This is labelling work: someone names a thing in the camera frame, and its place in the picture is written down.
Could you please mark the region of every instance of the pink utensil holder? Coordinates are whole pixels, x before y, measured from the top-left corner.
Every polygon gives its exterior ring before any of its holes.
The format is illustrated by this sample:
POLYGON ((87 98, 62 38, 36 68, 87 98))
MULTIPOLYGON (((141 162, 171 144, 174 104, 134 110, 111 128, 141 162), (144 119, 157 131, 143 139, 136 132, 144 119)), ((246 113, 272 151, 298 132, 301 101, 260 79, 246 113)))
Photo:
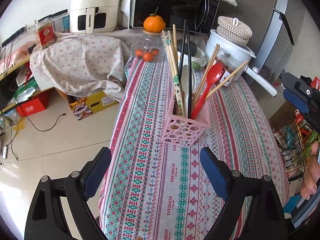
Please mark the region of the pink utensil holder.
POLYGON ((203 133, 204 129, 210 128, 209 103, 205 101, 196 120, 174 115, 173 111, 174 92, 171 93, 166 124, 161 141, 180 147, 190 147, 203 133))

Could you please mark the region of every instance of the shelf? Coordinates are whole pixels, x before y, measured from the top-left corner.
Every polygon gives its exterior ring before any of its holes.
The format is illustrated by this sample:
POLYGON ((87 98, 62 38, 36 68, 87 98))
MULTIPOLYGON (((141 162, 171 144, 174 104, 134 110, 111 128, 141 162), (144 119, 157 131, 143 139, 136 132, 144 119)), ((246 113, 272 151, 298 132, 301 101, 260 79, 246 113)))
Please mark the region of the shelf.
MULTIPOLYGON (((27 63, 30 60, 30 55, 27 54, 25 55, 22 60, 20 60, 18 63, 14 64, 13 66, 10 67, 10 69, 8 69, 7 71, 7 75, 9 75, 11 72, 15 71, 17 68, 20 68, 21 66, 23 66, 25 63, 27 63)), ((4 78, 4 74, 0 75, 0 80, 3 80, 4 78)))
MULTIPOLYGON (((42 91, 39 90, 39 91, 34 92, 34 93, 30 96, 30 98, 29 98, 28 100, 32 99, 33 97, 35 97, 35 96, 37 96, 37 95, 41 94, 42 92, 47 91, 47 90, 49 90, 49 89, 52 89, 52 88, 48 88, 48 89, 45 89, 45 90, 42 90, 42 91)), ((7 105, 4 109, 2 109, 2 112, 5 113, 6 111, 8 111, 8 110, 10 110, 11 108, 13 108, 15 105, 17 105, 17 103, 11 103, 11 104, 7 105)))

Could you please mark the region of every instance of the black chopstick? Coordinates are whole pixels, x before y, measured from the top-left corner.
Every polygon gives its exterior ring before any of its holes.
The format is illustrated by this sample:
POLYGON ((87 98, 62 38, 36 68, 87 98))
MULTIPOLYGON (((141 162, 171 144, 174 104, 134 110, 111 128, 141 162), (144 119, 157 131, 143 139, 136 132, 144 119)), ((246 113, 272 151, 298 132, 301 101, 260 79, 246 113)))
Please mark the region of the black chopstick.
POLYGON ((187 26, 187 20, 185 19, 184 24, 183 24, 183 36, 182 36, 179 73, 178 73, 178 77, 179 77, 180 82, 181 82, 182 68, 183 68, 184 45, 185 45, 185 40, 186 40, 186 26, 187 26))
POLYGON ((191 118, 191 105, 192 105, 192 67, 191 67, 191 42, 190 42, 190 31, 189 26, 187 26, 187 39, 188 39, 188 118, 191 118))

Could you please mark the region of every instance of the finger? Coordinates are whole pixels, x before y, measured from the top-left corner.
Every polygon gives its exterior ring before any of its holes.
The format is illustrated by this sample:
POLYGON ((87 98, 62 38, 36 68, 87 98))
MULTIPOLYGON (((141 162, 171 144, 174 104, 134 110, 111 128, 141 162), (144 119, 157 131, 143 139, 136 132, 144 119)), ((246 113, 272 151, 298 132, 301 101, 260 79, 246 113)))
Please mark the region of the finger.
POLYGON ((318 181, 320 178, 320 165, 314 154, 311 154, 308 161, 308 170, 313 177, 314 181, 318 181))
POLYGON ((307 191, 304 182, 301 183, 300 195, 302 198, 308 200, 310 198, 310 193, 307 191))
POLYGON ((311 145, 311 152, 313 154, 317 154, 318 148, 319 148, 319 142, 316 141, 311 145))
POLYGON ((303 174, 303 182, 306 186, 307 191, 310 194, 315 194, 317 191, 317 184, 315 180, 313 179, 312 175, 310 174, 309 169, 307 169, 303 174))

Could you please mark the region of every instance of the green fruit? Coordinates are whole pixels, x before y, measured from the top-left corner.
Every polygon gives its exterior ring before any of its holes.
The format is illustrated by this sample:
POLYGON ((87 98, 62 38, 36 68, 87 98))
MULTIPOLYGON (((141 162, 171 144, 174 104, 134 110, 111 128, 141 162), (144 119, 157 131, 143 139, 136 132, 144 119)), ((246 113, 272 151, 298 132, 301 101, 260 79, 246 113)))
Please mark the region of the green fruit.
POLYGON ((201 66, 198 62, 192 61, 191 62, 191 67, 194 71, 199 71, 201 69, 201 66))

